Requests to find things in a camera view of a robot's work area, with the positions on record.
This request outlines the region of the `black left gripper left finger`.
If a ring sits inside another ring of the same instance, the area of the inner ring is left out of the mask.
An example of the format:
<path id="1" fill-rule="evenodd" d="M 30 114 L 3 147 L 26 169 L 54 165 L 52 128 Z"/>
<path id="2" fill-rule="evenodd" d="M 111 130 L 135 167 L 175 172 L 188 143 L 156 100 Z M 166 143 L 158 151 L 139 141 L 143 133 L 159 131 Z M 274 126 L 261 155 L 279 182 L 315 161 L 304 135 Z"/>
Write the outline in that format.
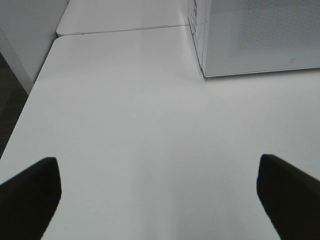
<path id="1" fill-rule="evenodd" d="M 0 238 L 40 240 L 62 196 L 57 159 L 46 157 L 0 185 Z"/>

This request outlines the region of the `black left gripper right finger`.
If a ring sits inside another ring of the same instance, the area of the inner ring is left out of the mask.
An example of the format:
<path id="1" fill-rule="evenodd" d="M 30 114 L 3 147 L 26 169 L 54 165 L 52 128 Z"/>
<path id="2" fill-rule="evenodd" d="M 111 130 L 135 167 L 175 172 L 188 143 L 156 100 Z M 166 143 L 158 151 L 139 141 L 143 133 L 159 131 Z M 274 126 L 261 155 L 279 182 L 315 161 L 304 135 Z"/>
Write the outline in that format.
<path id="1" fill-rule="evenodd" d="M 256 192 L 282 240 L 320 238 L 320 182 L 273 154 L 260 157 Z"/>

